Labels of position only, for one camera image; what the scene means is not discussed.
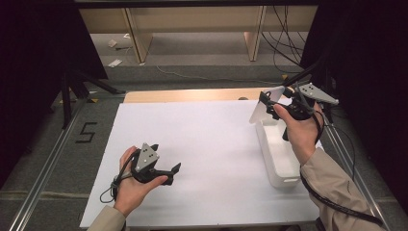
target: white tabletop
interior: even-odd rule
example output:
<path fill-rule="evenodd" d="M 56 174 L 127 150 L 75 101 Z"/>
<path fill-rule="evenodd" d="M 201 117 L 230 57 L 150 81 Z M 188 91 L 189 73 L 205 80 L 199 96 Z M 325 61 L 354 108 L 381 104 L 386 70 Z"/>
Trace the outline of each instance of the white tabletop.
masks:
<path fill-rule="evenodd" d="M 106 205 L 100 194 L 118 174 L 124 150 L 157 143 L 156 169 L 181 163 L 172 186 L 152 191 L 126 220 L 137 228 L 251 226 L 313 221 L 319 210 L 300 183 L 268 181 L 255 126 L 256 100 L 121 104 L 81 227 Z"/>

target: sleeve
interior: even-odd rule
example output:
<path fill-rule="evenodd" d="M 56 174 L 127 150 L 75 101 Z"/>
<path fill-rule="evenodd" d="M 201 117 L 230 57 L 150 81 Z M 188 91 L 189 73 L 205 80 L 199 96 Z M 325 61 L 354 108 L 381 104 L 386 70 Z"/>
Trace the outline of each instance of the sleeve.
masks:
<path fill-rule="evenodd" d="M 105 206 L 93 221 L 88 231 L 120 231 L 125 223 L 125 216 L 118 210 Z"/>
<path fill-rule="evenodd" d="M 317 148 L 300 169 L 310 188 L 320 196 L 348 209 L 371 215 L 366 199 L 351 178 L 322 149 Z M 319 207 L 320 219 L 326 230 L 383 230 L 375 223 L 338 212 L 310 194 Z"/>

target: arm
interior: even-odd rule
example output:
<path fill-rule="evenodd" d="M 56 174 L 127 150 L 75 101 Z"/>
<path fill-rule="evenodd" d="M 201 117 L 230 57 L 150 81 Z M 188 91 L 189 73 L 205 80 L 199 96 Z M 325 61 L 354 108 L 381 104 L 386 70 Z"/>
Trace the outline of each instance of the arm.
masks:
<path fill-rule="evenodd" d="M 126 160 L 136 151 L 132 146 L 120 158 L 120 168 L 125 165 Z M 125 172 L 130 171 L 130 163 L 126 166 Z M 159 176 L 154 180 L 143 184 L 133 177 L 123 179 L 117 191 L 117 198 L 114 207 L 105 206 L 98 217 L 93 221 L 88 230 L 121 230 L 129 214 L 138 208 L 146 195 L 162 185 L 167 180 L 167 176 Z"/>
<path fill-rule="evenodd" d="M 370 215 L 368 202 L 350 177 L 323 150 L 316 148 L 316 123 L 312 119 L 294 120 L 280 105 L 274 105 L 274 110 L 287 124 L 289 141 L 301 164 L 300 172 L 310 188 L 343 207 Z M 315 105 L 315 110 L 321 112 L 318 105 Z M 321 115 L 317 114 L 317 118 L 322 124 Z M 319 207 L 320 219 L 326 230 L 383 230 L 375 223 L 336 211 L 311 194 L 310 197 Z"/>

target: hand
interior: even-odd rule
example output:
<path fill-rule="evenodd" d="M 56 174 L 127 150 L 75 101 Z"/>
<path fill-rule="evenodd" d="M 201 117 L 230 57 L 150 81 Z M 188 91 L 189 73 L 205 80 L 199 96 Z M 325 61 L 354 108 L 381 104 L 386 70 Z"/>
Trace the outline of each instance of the hand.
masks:
<path fill-rule="evenodd" d="M 315 103 L 315 110 L 321 112 L 321 108 Z M 276 113 L 285 121 L 288 131 L 288 139 L 292 145 L 294 155 L 303 166 L 316 150 L 316 137 L 318 136 L 318 127 L 312 118 L 306 120 L 295 120 L 288 111 L 279 104 L 273 105 Z M 323 124 L 323 118 L 315 113 L 318 121 Z"/>
<path fill-rule="evenodd" d="M 120 158 L 120 169 L 125 165 L 126 160 L 136 151 L 136 147 L 128 148 Z M 131 162 L 126 166 L 125 171 L 130 171 Z M 154 180 L 143 184 L 133 177 L 123 179 L 117 190 L 117 197 L 114 208 L 116 208 L 125 217 L 138 208 L 144 200 L 144 197 L 156 187 L 162 185 L 167 180 L 167 176 L 159 176 Z"/>

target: person's left hand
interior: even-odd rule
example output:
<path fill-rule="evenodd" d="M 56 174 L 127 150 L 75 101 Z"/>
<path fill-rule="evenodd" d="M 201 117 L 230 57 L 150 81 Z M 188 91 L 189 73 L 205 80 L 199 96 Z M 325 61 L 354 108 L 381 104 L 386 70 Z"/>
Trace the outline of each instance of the person's left hand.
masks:
<path fill-rule="evenodd" d="M 136 147 L 129 147 L 120 158 L 120 169 L 125 165 L 126 160 L 136 151 Z M 130 171 L 131 162 L 125 168 L 125 171 Z M 167 176 L 159 176 L 154 180 L 143 184 L 133 177 L 123 179 L 117 190 L 117 197 L 114 208 L 116 208 L 125 217 L 136 208 L 138 208 L 144 200 L 144 197 L 156 187 L 162 185 L 167 180 Z"/>

